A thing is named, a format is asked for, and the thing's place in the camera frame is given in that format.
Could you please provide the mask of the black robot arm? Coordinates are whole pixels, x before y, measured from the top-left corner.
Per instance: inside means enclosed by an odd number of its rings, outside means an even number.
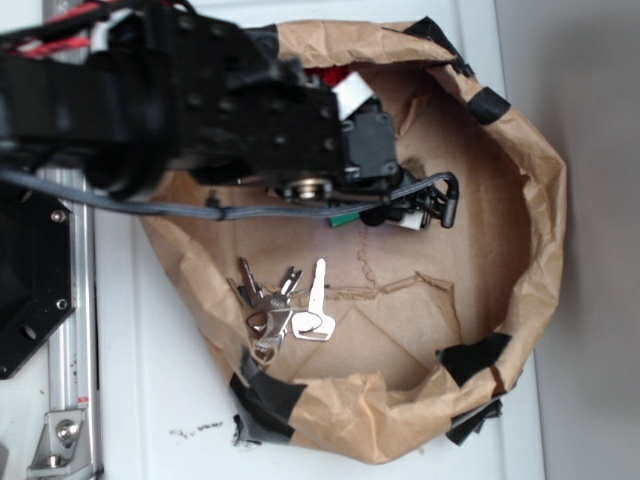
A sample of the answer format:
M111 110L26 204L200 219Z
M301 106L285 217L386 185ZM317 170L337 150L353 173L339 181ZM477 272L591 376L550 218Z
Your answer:
M134 215L454 224L459 184L396 156L351 73L330 85L273 34L185 1L87 1L1 38L1 180Z

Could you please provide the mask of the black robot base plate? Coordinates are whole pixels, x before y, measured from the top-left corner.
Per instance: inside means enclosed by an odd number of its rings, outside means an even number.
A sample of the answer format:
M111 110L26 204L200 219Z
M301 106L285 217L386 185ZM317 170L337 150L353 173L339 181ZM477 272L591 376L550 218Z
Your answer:
M73 312L72 212L1 185L1 378L12 378Z

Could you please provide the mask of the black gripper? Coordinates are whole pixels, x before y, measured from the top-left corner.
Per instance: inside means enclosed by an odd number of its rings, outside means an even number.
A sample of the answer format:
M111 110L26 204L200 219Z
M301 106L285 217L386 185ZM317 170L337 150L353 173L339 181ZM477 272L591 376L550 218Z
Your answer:
M385 204L360 213L367 226L385 223L420 230L431 220L454 225L458 179L442 172L418 179L400 166L389 113L375 99L365 102L322 139L317 153L301 159L295 179L282 179L270 193L289 202Z

